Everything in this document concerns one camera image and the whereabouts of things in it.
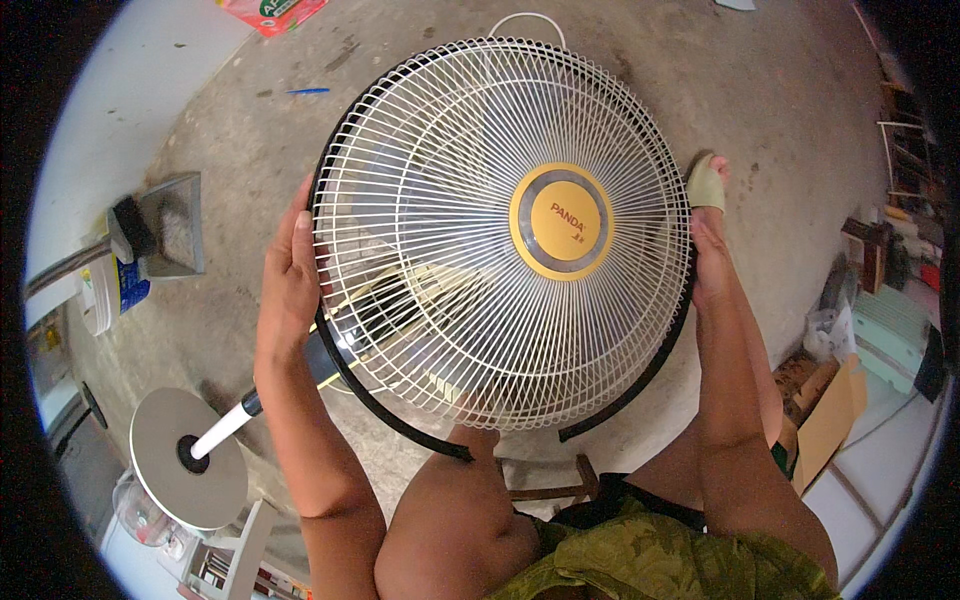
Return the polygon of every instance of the round fan base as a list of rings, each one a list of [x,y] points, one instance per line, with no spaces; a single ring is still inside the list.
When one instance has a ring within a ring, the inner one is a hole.
[[[247,465],[236,440],[218,444],[208,461],[189,458],[189,441],[218,419],[203,400],[174,388],[150,392],[133,414],[130,452],[136,475],[157,506],[186,527],[219,529],[232,523],[247,502]]]

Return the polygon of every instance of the concrete floor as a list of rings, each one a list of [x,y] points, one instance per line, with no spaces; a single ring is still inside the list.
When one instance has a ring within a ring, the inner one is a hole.
[[[846,2],[764,3],[756,12],[708,0],[331,2],[289,35],[251,37],[190,102],[149,171],[148,184],[203,172],[206,275],[156,285],[100,338],[73,320],[77,378],[100,401],[118,448],[129,453],[133,410],[154,388],[195,392],[223,413],[251,387],[264,249],[354,97],[392,64],[483,36],[519,10],[552,16],[571,50],[625,81],[682,169],[705,148],[731,160],[728,239],[771,365],[796,346],[842,247],[844,219],[884,200],[880,73]],[[512,22],[502,33],[554,39],[536,21]],[[331,91],[282,93],[312,86]],[[506,436],[499,454],[539,463],[508,468],[511,485],[572,483],[569,461],[581,451],[598,472],[639,466],[695,414],[699,375],[690,319],[660,374],[616,418],[563,445],[552,430]],[[353,396],[330,391],[324,399],[389,518],[427,452]],[[448,427],[404,414],[438,435]],[[265,496],[291,512],[263,420],[237,437],[250,467],[249,500]],[[290,523],[275,530],[272,548],[305,564]]]

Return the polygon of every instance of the bucket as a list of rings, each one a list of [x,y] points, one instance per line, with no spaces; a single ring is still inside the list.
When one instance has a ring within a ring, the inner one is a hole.
[[[140,276],[136,262],[125,265],[112,253],[82,268],[80,275],[84,325],[93,335],[110,329],[120,315],[150,293],[150,281]]]

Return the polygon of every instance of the fan guard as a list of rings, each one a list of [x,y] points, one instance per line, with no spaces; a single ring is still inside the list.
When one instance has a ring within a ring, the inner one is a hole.
[[[564,48],[487,37],[413,56],[348,109],[314,189],[332,286],[318,328],[378,383],[333,356],[368,406],[389,392],[499,430],[606,406],[598,422],[679,335],[676,163],[626,86]]]

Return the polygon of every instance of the wooden chair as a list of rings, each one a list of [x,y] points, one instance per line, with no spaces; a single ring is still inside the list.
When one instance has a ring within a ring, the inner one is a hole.
[[[496,465],[500,469],[500,476],[503,476],[503,461],[496,459]],[[565,486],[562,488],[543,488],[540,490],[509,490],[510,499],[513,502],[522,502],[527,500],[552,500],[555,498],[573,497],[573,504],[579,504],[585,499],[596,499],[597,491],[600,489],[600,480],[593,471],[593,465],[590,464],[586,454],[577,454],[577,472],[580,473],[581,484],[579,486]]]

